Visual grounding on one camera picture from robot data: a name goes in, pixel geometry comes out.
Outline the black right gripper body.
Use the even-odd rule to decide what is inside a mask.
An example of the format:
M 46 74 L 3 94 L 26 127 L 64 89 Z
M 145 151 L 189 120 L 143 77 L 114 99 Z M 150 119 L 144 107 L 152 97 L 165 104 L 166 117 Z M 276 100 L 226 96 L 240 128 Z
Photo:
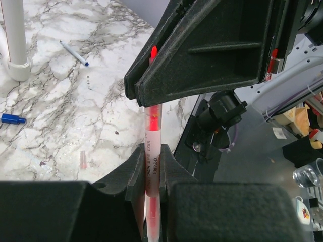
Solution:
M 273 1 L 268 23 L 259 82 L 284 70 L 291 53 L 306 1 Z

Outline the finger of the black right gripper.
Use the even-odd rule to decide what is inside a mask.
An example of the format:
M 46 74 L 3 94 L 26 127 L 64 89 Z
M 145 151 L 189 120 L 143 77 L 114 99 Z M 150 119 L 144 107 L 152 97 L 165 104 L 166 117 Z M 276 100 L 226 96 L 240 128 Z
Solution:
M 194 1 L 135 84 L 140 106 L 259 82 L 273 1 Z
M 149 58 L 154 46 L 161 48 L 167 41 L 175 27 L 182 18 L 188 14 L 190 8 L 194 6 L 194 1 L 170 1 L 164 11 L 156 29 L 134 60 L 133 64 L 124 76 L 125 94 L 129 99 L 135 99 L 135 84 L 149 67 Z

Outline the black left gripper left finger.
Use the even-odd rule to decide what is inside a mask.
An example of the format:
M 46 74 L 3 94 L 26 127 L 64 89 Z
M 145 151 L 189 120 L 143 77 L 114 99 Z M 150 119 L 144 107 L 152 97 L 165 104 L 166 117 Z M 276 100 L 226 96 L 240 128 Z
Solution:
M 141 241 L 144 147 L 100 180 L 1 182 L 1 241 Z

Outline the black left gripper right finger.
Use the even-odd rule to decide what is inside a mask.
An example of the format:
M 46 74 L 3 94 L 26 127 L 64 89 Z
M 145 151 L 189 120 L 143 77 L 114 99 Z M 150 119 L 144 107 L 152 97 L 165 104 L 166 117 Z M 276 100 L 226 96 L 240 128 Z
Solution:
M 260 183 L 202 183 L 161 146 L 163 241 L 302 241 L 291 199 Z

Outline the red pen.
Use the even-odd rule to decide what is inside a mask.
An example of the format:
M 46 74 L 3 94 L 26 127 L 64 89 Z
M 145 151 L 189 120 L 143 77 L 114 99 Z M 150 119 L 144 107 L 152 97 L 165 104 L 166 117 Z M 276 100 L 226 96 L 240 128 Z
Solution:
M 160 235 L 160 150 L 162 135 L 162 105 L 145 110 L 145 205 L 148 241 L 159 241 Z

